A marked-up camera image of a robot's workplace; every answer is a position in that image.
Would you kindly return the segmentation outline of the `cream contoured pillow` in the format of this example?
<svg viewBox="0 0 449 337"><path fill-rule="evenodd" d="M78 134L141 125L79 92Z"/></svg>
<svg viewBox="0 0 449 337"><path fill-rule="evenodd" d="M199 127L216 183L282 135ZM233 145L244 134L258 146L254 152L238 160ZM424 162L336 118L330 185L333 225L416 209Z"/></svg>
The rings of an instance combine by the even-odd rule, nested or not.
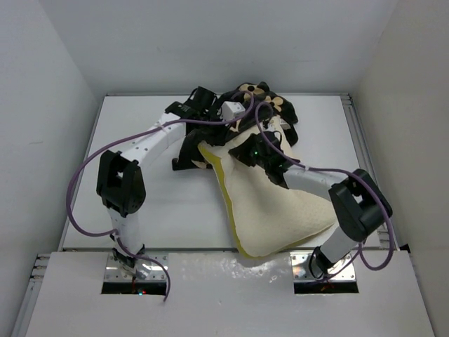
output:
<svg viewBox="0 0 449 337"><path fill-rule="evenodd" d="M224 146L205 141L198 146L217 177L239 253L263 258L301 245L326 230L333 231L337 218L329 201L275 185L262 168L246 166L229 154L253 133L257 133L256 128Z"/></svg>

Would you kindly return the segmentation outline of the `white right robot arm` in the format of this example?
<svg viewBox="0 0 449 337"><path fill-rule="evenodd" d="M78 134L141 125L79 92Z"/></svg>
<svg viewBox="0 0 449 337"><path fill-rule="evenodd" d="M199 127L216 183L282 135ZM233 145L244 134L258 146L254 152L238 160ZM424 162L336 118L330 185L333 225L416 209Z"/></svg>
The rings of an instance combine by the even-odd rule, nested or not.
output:
<svg viewBox="0 0 449 337"><path fill-rule="evenodd" d="M310 167L287 156L281 150L281 140L278 131L253 133L229 154L246 166L260 166L275 185L332 203L338 226L313 250L307 268L314 279L329 279L329 269L353 248L360 249L381 225L392 228L392 208L367 171L343 171L346 178L339 180L338 168Z"/></svg>

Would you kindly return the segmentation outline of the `black floral plush pillowcase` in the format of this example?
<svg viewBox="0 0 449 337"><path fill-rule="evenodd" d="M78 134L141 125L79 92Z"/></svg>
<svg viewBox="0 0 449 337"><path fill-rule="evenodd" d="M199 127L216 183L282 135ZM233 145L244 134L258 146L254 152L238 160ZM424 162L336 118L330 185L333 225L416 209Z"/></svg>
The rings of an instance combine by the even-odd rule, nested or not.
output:
<svg viewBox="0 0 449 337"><path fill-rule="evenodd" d="M254 127L255 108L261 102L266 102L266 105L261 106L259 110L259 120L263 124L267 124L268 118L280 117L281 122L283 122L286 126L284 133L288 144L293 146L298 142L298 134L294 130L294 125L298 122L298 117L293 104L286 98L273 92L266 82L261 81L257 84L243 82L235 89L227 91L223 94L227 96L225 101L241 103L245 109L252 107L251 112L249 115L234 122L233 124L225 125L228 127L225 140L184 139L178 156L172 159L172 169L174 171L187 169L209 169L211 165L206 162L202 154L199 152L198 144L205 141L209 145L224 146L244 131Z"/></svg>

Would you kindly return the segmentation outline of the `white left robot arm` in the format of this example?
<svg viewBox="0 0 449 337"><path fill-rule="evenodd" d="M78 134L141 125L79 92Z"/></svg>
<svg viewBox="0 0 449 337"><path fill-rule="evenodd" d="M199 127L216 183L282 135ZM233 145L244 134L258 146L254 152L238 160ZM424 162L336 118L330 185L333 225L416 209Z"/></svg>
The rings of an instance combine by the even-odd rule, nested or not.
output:
<svg viewBox="0 0 449 337"><path fill-rule="evenodd" d="M217 108L210 113L215 99L212 91L199 86L184 103L169 105L156 125L178 119L218 121ZM146 197L142 167L145 163L151 164L173 143L184 138L179 155L172 159L172 169L211 168L197 149L201 141L194 139L197 131L207 130L207 127L190 123L164 126L155 133L139 137L123 152L107 150L101 155L96 192L107 208L113 229L132 254L143 256L145 249L136 215ZM117 243L113 256L129 272L136 271L137 258L128 255Z"/></svg>

